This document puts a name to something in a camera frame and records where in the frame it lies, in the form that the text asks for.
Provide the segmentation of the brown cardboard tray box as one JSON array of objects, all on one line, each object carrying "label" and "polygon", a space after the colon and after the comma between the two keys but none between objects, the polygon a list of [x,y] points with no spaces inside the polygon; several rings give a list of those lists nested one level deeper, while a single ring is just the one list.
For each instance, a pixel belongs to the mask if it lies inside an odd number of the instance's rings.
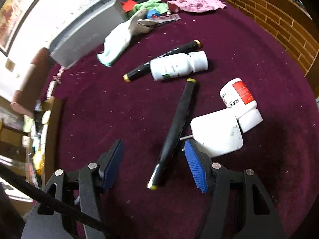
[{"label": "brown cardboard tray box", "polygon": [[63,101],[51,96],[38,101],[33,111],[26,151],[25,174],[27,182],[44,188],[56,170],[56,141]]}]

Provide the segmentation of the black marker yellow caps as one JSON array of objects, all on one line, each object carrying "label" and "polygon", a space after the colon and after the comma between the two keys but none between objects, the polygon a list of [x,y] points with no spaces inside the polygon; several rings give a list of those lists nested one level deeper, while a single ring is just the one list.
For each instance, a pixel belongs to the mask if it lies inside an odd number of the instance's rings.
[{"label": "black marker yellow caps", "polygon": [[149,190],[156,190],[157,188],[164,186],[168,180],[174,162],[176,147],[184,129],[196,84],[197,81],[192,78],[188,78],[185,83],[181,99],[178,102],[170,129],[160,151],[157,164],[147,183],[147,188]]}]

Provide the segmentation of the maroon upholstered chair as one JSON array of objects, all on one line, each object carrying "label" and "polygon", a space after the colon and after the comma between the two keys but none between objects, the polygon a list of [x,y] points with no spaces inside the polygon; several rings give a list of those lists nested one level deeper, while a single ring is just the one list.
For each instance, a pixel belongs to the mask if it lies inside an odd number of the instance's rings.
[{"label": "maroon upholstered chair", "polygon": [[54,64],[55,60],[50,57],[49,49],[41,48],[31,61],[19,88],[14,92],[10,106],[15,112],[34,118],[36,101]]}]

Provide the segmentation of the white red-label pill bottle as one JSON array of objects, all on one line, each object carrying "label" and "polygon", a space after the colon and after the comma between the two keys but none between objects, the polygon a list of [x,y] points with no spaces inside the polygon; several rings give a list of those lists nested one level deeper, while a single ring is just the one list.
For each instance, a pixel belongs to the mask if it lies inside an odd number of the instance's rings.
[{"label": "white red-label pill bottle", "polygon": [[234,113],[243,133],[250,131],[263,121],[257,102],[242,79],[227,82],[220,90],[220,97]]}]

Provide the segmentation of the black marker orange caps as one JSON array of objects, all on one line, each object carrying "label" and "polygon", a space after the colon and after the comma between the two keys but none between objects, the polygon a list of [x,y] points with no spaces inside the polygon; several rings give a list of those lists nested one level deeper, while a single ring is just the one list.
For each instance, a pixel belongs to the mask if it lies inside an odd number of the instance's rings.
[{"label": "black marker orange caps", "polygon": [[125,74],[123,79],[131,83],[146,74],[151,74],[155,81],[161,81],[202,71],[207,68],[207,59],[203,51],[197,51],[200,47],[201,43],[194,40],[139,66]]}]

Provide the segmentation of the white teal-cuff glove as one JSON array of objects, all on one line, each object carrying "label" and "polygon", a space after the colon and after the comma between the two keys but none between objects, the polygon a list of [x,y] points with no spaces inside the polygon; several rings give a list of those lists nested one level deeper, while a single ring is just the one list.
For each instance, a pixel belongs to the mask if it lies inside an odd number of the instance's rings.
[{"label": "white teal-cuff glove", "polygon": [[115,27],[104,40],[104,51],[97,55],[97,59],[106,67],[111,67],[117,58],[128,47],[133,36],[148,33],[147,25],[138,23],[145,18],[148,10],[141,9],[135,12],[129,20]]}]

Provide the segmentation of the white green-label bottle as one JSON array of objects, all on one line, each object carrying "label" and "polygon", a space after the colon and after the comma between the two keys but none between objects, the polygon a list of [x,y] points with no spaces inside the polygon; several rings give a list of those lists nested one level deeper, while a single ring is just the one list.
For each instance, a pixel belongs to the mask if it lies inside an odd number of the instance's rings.
[{"label": "white green-label bottle", "polygon": [[150,62],[151,75],[156,81],[183,77],[207,69],[208,59],[204,51],[177,53]]}]

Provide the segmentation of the grey shoe box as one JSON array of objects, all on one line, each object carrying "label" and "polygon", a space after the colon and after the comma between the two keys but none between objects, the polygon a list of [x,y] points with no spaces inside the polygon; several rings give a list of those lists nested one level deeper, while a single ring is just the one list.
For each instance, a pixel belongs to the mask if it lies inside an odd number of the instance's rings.
[{"label": "grey shoe box", "polygon": [[50,44],[50,57],[71,68],[98,47],[127,16],[119,0],[100,0],[72,21]]}]

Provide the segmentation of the green cloth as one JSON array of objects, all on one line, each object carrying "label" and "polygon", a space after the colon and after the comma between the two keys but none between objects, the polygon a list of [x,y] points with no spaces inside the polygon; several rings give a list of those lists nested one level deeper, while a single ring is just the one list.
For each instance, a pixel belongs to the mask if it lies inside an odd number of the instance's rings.
[{"label": "green cloth", "polygon": [[142,3],[127,0],[126,2],[121,1],[121,5],[128,17],[133,16],[139,10],[146,10],[147,13],[144,18],[151,18],[153,15],[159,17],[171,14],[167,3],[160,0],[148,0]]}]

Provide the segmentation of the wooden brick-pattern counter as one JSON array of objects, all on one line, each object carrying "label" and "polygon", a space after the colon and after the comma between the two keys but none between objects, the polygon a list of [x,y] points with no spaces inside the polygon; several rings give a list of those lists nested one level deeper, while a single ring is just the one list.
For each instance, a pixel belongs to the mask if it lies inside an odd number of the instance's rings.
[{"label": "wooden brick-pattern counter", "polygon": [[318,94],[318,29],[290,0],[224,0],[269,32],[297,62]]}]

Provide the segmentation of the pink floral cloth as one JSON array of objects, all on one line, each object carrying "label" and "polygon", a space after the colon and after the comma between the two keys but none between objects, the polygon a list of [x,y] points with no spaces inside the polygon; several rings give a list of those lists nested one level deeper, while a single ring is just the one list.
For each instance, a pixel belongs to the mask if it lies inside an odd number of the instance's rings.
[{"label": "pink floral cloth", "polygon": [[167,1],[166,4],[168,5],[168,9],[173,13],[179,11],[204,13],[226,8],[226,4],[220,0],[171,0]]}]

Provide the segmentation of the small framed wall plaque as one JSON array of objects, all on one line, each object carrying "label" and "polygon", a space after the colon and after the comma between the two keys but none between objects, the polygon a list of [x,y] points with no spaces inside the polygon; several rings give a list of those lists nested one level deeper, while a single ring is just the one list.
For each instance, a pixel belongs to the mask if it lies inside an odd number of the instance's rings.
[{"label": "small framed wall plaque", "polygon": [[5,68],[10,71],[10,72],[13,72],[14,71],[14,68],[15,68],[15,63],[10,60],[9,58],[7,58],[7,61],[5,63]]}]

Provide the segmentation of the framed wall painting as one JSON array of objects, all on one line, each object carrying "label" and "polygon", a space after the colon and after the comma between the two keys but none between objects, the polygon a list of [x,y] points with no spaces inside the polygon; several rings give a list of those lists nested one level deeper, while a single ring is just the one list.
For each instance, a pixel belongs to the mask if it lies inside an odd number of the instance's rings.
[{"label": "framed wall painting", "polygon": [[1,53],[7,56],[29,13],[40,0],[1,0]]}]

